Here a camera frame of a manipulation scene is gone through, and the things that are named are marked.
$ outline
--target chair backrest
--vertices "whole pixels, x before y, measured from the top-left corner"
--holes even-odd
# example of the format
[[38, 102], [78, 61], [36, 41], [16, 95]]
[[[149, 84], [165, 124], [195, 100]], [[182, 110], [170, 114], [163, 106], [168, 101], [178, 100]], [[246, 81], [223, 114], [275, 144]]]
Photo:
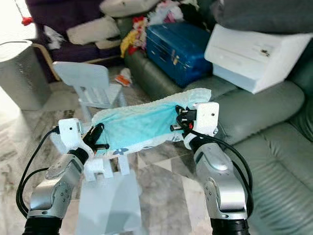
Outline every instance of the chair backrest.
[[109, 71], [101, 65], [54, 62], [53, 67], [65, 84], [73, 86], [83, 102], [109, 104]]

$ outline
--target pile of clothes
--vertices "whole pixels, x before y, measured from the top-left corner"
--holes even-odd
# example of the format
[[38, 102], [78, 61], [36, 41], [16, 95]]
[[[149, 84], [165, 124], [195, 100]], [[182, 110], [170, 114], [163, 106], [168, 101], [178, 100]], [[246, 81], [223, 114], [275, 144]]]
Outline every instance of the pile of clothes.
[[134, 17], [133, 29], [120, 45], [121, 57], [124, 58], [126, 50], [131, 55], [138, 49], [146, 49], [146, 27], [150, 25], [188, 21], [200, 28], [205, 28], [198, 9], [197, 0], [180, 2], [165, 0], [160, 2], [146, 17]]

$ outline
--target white plastic chair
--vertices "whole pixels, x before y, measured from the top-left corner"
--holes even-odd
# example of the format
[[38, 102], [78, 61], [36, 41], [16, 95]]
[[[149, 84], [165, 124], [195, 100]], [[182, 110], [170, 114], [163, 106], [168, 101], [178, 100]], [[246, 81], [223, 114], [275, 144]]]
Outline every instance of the white plastic chair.
[[65, 84], [74, 87], [86, 121], [92, 118], [88, 107], [109, 109], [116, 100], [127, 105], [122, 86], [109, 83], [106, 67], [75, 62], [54, 62], [53, 67]]

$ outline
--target marble floor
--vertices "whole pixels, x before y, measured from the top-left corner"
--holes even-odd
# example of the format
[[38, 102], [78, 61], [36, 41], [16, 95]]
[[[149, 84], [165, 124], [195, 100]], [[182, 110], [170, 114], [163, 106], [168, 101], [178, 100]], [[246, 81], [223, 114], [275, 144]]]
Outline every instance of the marble floor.
[[[121, 67], [110, 69], [111, 80]], [[38, 111], [10, 111], [0, 109], [0, 234], [20, 235], [24, 217], [15, 204], [15, 193], [25, 165], [42, 136], [59, 119], [82, 118], [75, 91], [62, 82], [51, 84], [53, 94]], [[150, 102], [137, 84], [123, 88], [129, 105]], [[42, 146], [30, 171], [50, 166], [59, 156], [50, 140]], [[152, 149], [129, 155], [142, 187], [140, 206], [143, 226], [152, 235], [206, 235], [212, 234], [204, 192], [195, 176], [192, 153], [182, 142], [166, 142]], [[33, 188], [42, 180], [36, 174], [27, 184], [24, 200], [29, 203]], [[61, 234], [75, 234], [78, 217], [79, 187], [74, 190], [72, 202], [63, 221]]]

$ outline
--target gray pillow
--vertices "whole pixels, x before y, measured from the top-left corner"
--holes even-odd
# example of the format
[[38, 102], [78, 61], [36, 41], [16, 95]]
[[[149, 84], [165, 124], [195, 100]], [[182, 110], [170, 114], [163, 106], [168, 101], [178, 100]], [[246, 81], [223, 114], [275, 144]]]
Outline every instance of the gray pillow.
[[217, 0], [211, 10], [226, 28], [283, 34], [313, 32], [313, 0]]

